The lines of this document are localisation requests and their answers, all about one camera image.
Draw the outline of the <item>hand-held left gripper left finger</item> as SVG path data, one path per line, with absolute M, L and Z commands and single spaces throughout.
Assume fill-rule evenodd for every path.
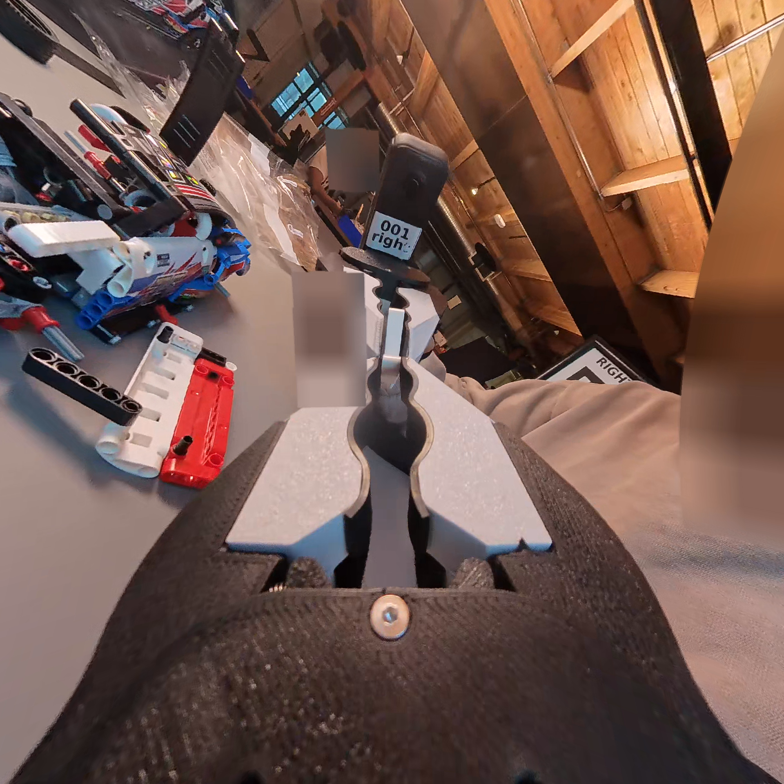
M 354 436 L 360 406 L 300 408 L 283 424 L 225 539 L 228 551 L 308 557 L 331 581 L 362 581 L 371 469 Z

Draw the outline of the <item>wooden wall shelf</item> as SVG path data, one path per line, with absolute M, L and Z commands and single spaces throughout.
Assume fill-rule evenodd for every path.
M 658 269 L 637 283 L 646 292 L 657 295 L 694 299 L 699 272 L 678 269 Z
M 689 179 L 688 164 L 682 155 L 678 155 L 633 167 L 614 175 L 601 187 L 601 196 L 608 198 L 629 194 Z

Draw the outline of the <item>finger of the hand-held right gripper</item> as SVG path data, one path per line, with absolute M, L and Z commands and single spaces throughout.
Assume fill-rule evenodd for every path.
M 408 344 L 407 357 L 419 361 L 436 332 L 440 316 L 431 295 L 419 289 L 401 288 L 406 301 Z
M 387 319 L 387 299 L 379 279 L 366 280 L 367 359 L 378 358 L 383 345 Z

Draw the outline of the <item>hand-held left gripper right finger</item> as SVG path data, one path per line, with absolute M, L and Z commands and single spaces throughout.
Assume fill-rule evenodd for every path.
M 479 561 L 553 546 L 511 456 L 511 442 L 477 407 L 409 359 L 409 412 L 423 445 L 409 471 L 408 532 L 417 583 L 449 583 Z

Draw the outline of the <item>lego set box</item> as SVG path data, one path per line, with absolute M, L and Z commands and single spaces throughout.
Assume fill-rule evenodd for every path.
M 162 22 L 181 37 L 205 31 L 216 22 L 226 33 L 238 30 L 237 12 L 230 1 L 128 1 L 139 11 Z

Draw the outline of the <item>blue white lego race car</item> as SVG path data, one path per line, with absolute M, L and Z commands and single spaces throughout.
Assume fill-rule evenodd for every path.
M 215 191 L 121 107 L 71 103 L 68 142 L 2 94 L 2 330 L 34 330 L 83 354 L 46 309 L 76 309 L 104 343 L 176 324 L 195 299 L 250 267 L 250 243 Z

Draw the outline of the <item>person's right forearm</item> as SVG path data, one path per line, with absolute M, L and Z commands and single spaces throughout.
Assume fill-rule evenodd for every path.
M 679 442 L 680 397 L 641 381 L 524 379 L 486 390 L 475 379 L 446 373 L 445 384 L 519 437 L 553 424 L 567 434 L 616 429 L 629 438 Z

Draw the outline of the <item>black tilted panel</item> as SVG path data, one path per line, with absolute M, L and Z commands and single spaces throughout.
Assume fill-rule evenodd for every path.
M 221 120 L 244 65 L 226 33 L 212 20 L 180 99 L 159 132 L 185 165 L 198 157 Z

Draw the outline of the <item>red white lego subassembly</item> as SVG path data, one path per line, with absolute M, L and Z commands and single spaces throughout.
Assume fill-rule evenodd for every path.
M 200 336 L 160 325 L 124 392 L 48 348 L 31 349 L 22 369 L 107 420 L 96 451 L 115 468 L 188 488 L 221 472 L 236 366 Z

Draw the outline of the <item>window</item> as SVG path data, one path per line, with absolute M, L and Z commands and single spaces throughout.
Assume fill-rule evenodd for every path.
M 299 112 L 312 118 L 332 97 L 332 90 L 313 62 L 300 69 L 286 87 L 271 102 L 279 119 L 286 123 Z

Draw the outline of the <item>black lego tyre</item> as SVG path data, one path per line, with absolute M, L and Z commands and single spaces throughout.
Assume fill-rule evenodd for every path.
M 1 1 L 1 33 L 39 64 L 48 64 L 59 44 L 49 25 L 25 1 Z

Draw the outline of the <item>black framed white sign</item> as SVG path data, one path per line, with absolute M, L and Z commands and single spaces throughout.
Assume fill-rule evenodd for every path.
M 594 336 L 537 377 L 547 381 L 579 381 L 598 385 L 619 385 L 653 381 L 624 360 L 600 337 Z

